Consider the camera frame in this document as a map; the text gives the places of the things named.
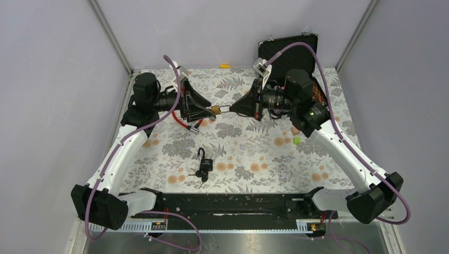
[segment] leaf pattern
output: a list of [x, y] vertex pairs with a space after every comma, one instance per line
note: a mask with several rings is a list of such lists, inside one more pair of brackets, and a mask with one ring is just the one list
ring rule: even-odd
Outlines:
[[[189, 80], [197, 92], [213, 105], [229, 105], [240, 99], [257, 77], [251, 68], [191, 69]], [[330, 99], [336, 120], [358, 144], [356, 130], [334, 68], [325, 68]], [[153, 72], [163, 87], [171, 84], [169, 69]], [[322, 86], [319, 73], [313, 74]], [[162, 192], [187, 193], [304, 193], [318, 186], [352, 188], [345, 173], [318, 145], [303, 134], [301, 143], [292, 142], [291, 122], [287, 117], [273, 121], [264, 112], [262, 121], [228, 113], [216, 121], [204, 120], [194, 134], [180, 127], [172, 117], [155, 126], [151, 136], [137, 152], [122, 182], [122, 192], [143, 187]], [[189, 174], [199, 168], [199, 147], [213, 159], [214, 169], [201, 188], [201, 180]]]

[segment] case lid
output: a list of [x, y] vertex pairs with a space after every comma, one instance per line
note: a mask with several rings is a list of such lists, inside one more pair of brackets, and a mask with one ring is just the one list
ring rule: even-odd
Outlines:
[[[303, 34], [300, 36], [261, 41], [258, 45], [258, 55], [260, 58], [268, 60], [285, 46], [294, 42], [307, 43], [313, 48], [315, 53], [317, 52], [318, 35]], [[284, 52], [272, 63], [270, 79], [283, 82], [285, 80], [285, 74], [290, 69], [303, 69], [312, 76], [315, 70], [315, 59], [307, 48], [293, 47]]]

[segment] table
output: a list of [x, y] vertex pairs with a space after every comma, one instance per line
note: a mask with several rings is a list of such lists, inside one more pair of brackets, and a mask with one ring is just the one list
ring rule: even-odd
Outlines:
[[[171, 85], [174, 77], [171, 69], [140, 70], [134, 77], [142, 72], [154, 73], [162, 87]], [[338, 75], [334, 68], [324, 72], [335, 119], [358, 145]], [[324, 89], [319, 72], [314, 76]], [[193, 88], [212, 105], [232, 104], [256, 77], [251, 68], [189, 70]], [[169, 116], [138, 151], [121, 192], [148, 187], [167, 193], [307, 193], [318, 186], [353, 187], [334, 160], [303, 134], [301, 143], [294, 145], [291, 127], [287, 118], [272, 120], [268, 113], [261, 122], [227, 113], [216, 121], [204, 120], [195, 134]], [[201, 188], [199, 178], [188, 176], [199, 168], [199, 147], [206, 150], [206, 158], [214, 160], [213, 172]]]

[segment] gray floor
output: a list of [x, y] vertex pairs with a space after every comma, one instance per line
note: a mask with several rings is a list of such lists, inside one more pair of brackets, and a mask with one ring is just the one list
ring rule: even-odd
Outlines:
[[[352, 237], [362, 241], [371, 253], [388, 253], [381, 229], [377, 224], [364, 225], [359, 222], [346, 222], [343, 225], [332, 223], [335, 235]], [[149, 242], [141, 233], [108, 232], [98, 242], [87, 243], [85, 253], [188, 253], [159, 242]], [[191, 253], [345, 253], [333, 239], [300, 240], [295, 237], [304, 235], [292, 234], [253, 234], [253, 233], [204, 233], [201, 251]], [[164, 234], [161, 239], [173, 243], [193, 247], [197, 238], [192, 234]], [[341, 240], [341, 243], [353, 253], [367, 253], [356, 243]]]

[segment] gray wall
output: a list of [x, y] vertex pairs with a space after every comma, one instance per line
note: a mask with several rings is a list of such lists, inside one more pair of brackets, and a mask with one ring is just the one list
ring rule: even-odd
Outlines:
[[133, 68], [251, 67], [257, 43], [309, 30], [321, 64], [337, 64], [370, 0], [98, 0]]
[[381, 1], [340, 72], [364, 151], [405, 180], [407, 253], [448, 248], [448, 13], [448, 1]]
[[87, 1], [2, 1], [0, 34], [0, 252], [60, 254], [126, 74]]

